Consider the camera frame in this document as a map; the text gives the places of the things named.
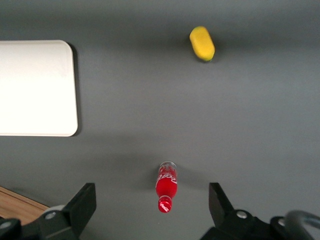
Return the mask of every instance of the white tray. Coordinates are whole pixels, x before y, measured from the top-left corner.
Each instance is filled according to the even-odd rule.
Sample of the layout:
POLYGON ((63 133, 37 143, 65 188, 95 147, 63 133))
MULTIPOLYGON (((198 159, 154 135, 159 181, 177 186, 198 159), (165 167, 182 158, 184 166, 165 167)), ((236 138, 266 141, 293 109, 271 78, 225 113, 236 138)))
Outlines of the white tray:
POLYGON ((0 135, 73 135, 73 53, 61 40, 0 41, 0 135))

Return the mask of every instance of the gray table surface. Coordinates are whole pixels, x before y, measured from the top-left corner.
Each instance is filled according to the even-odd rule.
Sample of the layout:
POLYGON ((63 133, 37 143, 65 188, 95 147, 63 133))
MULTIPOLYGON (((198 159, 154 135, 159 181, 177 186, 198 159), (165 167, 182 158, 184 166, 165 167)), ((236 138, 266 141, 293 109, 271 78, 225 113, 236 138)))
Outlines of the gray table surface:
POLYGON ((0 185, 55 206, 96 183, 82 240, 197 240, 213 226, 209 182, 266 222, 320 215, 319 12, 311 0, 2 1, 1 40, 73 46, 79 130, 1 136, 0 185), (210 63, 188 39, 199 25, 210 63), (163 161, 178 166, 169 214, 154 190, 163 161))

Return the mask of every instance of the yellow object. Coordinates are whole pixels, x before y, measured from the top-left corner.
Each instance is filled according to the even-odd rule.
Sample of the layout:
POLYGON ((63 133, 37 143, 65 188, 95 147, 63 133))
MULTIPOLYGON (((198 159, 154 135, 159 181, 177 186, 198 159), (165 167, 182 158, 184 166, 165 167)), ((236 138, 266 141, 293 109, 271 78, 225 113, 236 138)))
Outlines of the yellow object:
POLYGON ((204 26, 197 26, 192 30, 190 41, 193 51, 198 58, 204 61, 212 60, 216 49, 208 30, 204 26))

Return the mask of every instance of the screw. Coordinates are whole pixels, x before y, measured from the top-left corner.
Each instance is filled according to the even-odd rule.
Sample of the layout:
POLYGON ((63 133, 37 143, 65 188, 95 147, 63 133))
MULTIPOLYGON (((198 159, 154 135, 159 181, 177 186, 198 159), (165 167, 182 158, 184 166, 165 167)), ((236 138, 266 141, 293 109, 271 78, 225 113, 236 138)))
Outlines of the screw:
POLYGON ((280 218, 278 220, 278 224, 280 224, 282 227, 284 227, 285 226, 285 220, 283 218, 280 218))
POLYGON ((244 211, 238 211, 236 215, 241 219, 246 219, 248 215, 244 211))
POLYGON ((2 223, 0 225, 0 229, 6 229, 6 228, 8 228, 10 226, 11 226, 11 222, 10 221, 6 221, 6 222, 4 222, 4 223, 2 223))
POLYGON ((55 216, 56 216, 56 213, 55 212, 51 212, 51 213, 48 213, 47 215, 45 215, 44 218, 46 220, 49 220, 49 219, 53 219, 55 216))

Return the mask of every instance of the coca-cola bottle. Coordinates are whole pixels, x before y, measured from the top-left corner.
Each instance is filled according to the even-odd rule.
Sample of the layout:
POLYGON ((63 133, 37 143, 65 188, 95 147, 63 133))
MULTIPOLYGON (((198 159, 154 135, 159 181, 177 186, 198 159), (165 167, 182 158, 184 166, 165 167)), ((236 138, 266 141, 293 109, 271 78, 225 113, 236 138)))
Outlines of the coca-cola bottle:
POLYGON ((171 161, 165 161, 160 165, 158 178, 155 184, 156 194, 159 196, 158 208, 162 213, 168 213, 172 207, 172 198, 176 195, 177 166, 171 161))

